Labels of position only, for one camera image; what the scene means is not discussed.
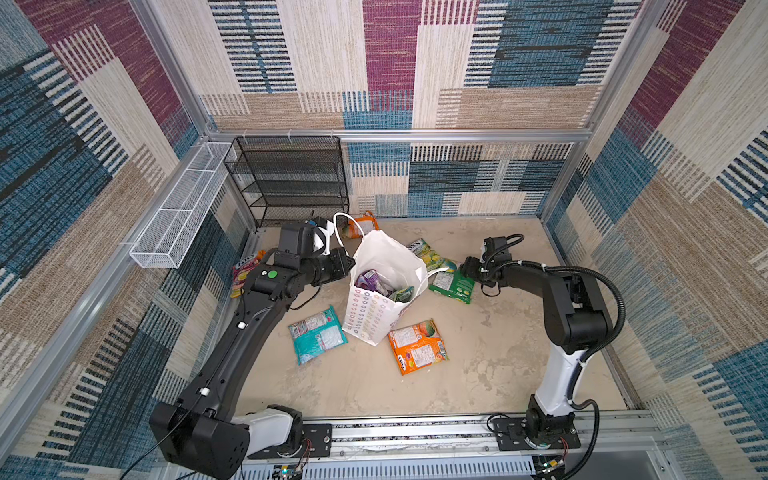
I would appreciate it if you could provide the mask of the purple candy bag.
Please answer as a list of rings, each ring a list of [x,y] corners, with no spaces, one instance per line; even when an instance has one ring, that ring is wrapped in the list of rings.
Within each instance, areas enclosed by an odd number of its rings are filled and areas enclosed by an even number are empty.
[[[389,297],[395,291],[391,282],[375,269],[369,269],[361,273],[355,280],[354,285],[357,288],[375,292],[384,297]]]

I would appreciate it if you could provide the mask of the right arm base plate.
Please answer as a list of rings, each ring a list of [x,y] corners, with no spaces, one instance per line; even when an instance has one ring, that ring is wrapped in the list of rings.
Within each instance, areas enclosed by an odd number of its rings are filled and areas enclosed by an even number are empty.
[[[574,415],[545,419],[494,414],[486,427],[496,438],[500,451],[578,449],[581,440],[574,426]]]

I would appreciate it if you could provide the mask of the orange candy bag front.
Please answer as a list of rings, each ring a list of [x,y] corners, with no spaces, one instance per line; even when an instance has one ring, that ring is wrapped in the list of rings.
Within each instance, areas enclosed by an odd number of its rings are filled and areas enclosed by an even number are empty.
[[[449,359],[444,340],[433,319],[392,330],[388,340],[401,375]]]

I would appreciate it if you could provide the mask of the white paper bag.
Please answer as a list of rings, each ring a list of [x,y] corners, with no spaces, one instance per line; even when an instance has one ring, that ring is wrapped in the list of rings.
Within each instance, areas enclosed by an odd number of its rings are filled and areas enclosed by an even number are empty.
[[[429,268],[423,259],[380,230],[365,231],[349,214],[338,212],[361,234],[353,255],[342,330],[372,346],[395,328],[405,310],[428,287],[432,277],[448,271],[440,262]]]

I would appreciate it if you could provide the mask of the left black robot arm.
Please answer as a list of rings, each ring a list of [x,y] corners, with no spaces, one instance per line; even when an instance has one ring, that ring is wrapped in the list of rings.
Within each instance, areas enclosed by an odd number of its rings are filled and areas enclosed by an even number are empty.
[[[236,405],[266,340],[298,295],[308,285],[346,278],[354,264],[342,248],[314,258],[267,252],[248,273],[241,304],[204,366],[176,400],[158,403],[150,416],[156,447],[167,462],[229,479],[255,453],[301,450],[300,412],[271,404],[237,419]]]

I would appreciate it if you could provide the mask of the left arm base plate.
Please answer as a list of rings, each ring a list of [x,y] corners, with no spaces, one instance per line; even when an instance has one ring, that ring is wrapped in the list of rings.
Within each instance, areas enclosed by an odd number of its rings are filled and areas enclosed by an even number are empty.
[[[300,457],[327,458],[331,454],[333,425],[331,423],[309,423],[302,427],[297,446],[272,446],[249,454],[249,460],[299,459]]]

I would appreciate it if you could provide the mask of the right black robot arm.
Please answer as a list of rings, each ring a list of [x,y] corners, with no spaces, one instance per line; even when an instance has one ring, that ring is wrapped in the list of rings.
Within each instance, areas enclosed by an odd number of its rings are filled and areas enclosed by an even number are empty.
[[[600,272],[513,259],[510,249],[523,239],[519,233],[486,238],[481,256],[467,257],[459,272],[482,287],[519,289],[542,300],[550,354],[524,432],[532,447],[545,448],[570,432],[575,413],[590,404],[575,401],[581,375],[622,332],[627,312],[618,287]]]

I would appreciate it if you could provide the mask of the green candy bag back-side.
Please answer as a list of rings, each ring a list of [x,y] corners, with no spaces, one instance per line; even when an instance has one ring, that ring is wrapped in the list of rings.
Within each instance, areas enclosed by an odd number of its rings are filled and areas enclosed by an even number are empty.
[[[475,281],[460,271],[441,271],[433,276],[428,289],[447,298],[469,305],[472,300]]]

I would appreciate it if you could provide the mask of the Fox's spring tea bag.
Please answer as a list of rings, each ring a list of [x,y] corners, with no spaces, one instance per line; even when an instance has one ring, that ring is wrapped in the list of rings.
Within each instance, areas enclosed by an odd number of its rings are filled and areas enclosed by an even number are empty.
[[[422,260],[428,273],[432,271],[445,271],[449,268],[447,260],[438,254],[423,238],[409,243],[406,248]]]

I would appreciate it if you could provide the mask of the green Fox's candy bag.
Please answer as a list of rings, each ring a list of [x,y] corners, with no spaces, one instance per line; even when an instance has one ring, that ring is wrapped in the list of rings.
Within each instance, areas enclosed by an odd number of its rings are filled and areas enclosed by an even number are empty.
[[[396,290],[389,295],[389,299],[397,303],[409,303],[414,297],[415,289],[413,286],[408,286],[400,290]]]

